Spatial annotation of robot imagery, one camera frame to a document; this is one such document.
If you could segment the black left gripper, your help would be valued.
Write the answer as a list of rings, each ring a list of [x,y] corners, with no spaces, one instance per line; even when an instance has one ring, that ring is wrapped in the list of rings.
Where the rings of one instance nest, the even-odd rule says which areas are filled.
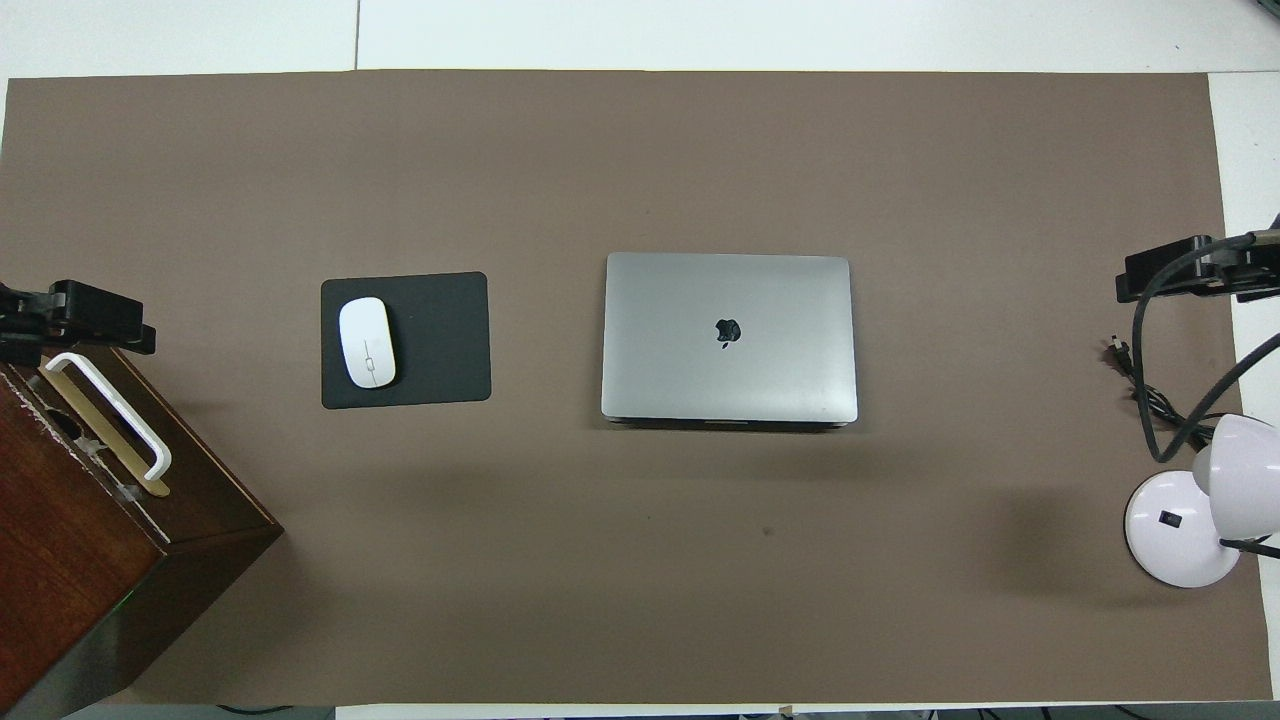
[[[50,320],[51,310],[58,322]],[[106,346],[152,355],[156,338],[156,331],[142,323],[142,302],[119,293],[79,281],[56,281],[44,292],[1,283],[4,364],[38,366],[45,345]]]

